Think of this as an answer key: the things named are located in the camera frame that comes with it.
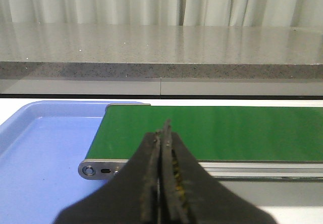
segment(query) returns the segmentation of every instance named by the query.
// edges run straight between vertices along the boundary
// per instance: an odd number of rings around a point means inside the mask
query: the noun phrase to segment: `black strip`
[[[0,98],[323,100],[323,95],[300,96],[300,95],[0,94]]]

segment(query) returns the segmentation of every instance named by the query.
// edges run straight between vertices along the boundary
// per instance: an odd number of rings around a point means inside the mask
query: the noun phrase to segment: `white curtain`
[[[0,0],[0,22],[323,26],[323,0]]]

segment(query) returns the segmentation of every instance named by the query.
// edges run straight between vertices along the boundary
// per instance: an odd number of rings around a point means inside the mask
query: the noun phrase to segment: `blue tray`
[[[0,126],[0,223],[52,223],[105,183],[81,178],[77,167],[109,103],[119,102],[39,101]]]

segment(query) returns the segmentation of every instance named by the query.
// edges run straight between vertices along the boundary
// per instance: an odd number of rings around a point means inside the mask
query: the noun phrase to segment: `green conveyor belt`
[[[129,159],[171,119],[198,160],[323,161],[323,108],[111,105],[86,158]]]

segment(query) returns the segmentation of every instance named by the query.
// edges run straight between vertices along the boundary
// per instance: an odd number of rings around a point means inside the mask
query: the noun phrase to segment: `granite countertop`
[[[0,25],[0,79],[322,79],[322,28]]]

